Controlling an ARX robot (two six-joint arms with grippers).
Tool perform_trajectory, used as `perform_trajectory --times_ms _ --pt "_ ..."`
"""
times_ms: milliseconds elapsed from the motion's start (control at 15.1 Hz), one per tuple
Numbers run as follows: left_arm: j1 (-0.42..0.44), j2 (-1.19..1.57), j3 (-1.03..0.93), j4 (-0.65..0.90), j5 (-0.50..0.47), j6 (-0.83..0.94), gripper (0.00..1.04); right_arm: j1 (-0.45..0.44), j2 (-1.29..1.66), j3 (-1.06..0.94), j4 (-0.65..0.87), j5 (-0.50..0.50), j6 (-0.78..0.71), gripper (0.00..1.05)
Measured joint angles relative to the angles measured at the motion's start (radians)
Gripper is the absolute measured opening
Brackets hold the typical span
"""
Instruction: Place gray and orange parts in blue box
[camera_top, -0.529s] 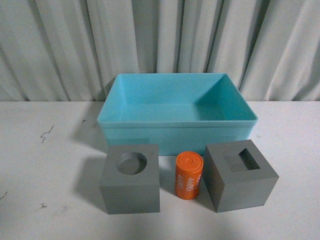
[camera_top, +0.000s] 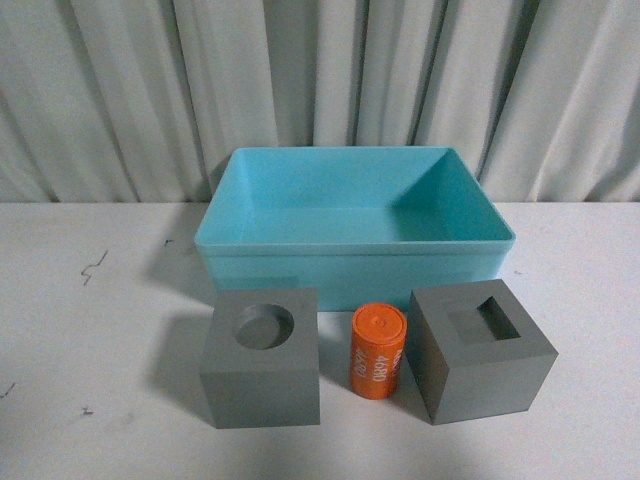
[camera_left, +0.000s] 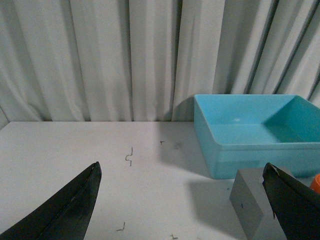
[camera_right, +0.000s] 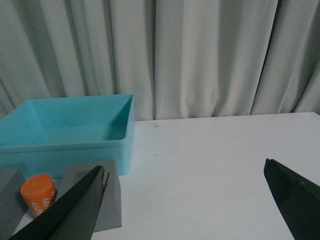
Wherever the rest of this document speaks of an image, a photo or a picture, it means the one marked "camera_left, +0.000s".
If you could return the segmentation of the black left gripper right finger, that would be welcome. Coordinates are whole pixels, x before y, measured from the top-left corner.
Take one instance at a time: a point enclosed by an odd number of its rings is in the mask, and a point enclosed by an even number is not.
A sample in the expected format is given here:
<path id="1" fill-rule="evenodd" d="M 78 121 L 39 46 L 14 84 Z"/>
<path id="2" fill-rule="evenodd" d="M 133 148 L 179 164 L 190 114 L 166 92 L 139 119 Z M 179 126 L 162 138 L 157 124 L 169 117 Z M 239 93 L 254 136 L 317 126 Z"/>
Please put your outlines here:
<path id="1" fill-rule="evenodd" d="M 320 238 L 320 194 L 271 163 L 263 169 L 263 188 L 273 216 L 288 240 Z"/>

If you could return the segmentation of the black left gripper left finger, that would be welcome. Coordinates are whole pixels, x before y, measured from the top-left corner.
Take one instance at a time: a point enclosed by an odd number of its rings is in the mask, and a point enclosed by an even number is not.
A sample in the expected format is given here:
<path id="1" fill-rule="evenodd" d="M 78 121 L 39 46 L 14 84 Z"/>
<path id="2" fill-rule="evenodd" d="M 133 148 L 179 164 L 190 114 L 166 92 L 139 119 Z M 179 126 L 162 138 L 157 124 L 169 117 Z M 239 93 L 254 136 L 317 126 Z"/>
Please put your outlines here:
<path id="1" fill-rule="evenodd" d="M 2 240 L 83 240 L 102 179 L 99 162 L 83 170 L 37 209 L 0 235 Z"/>

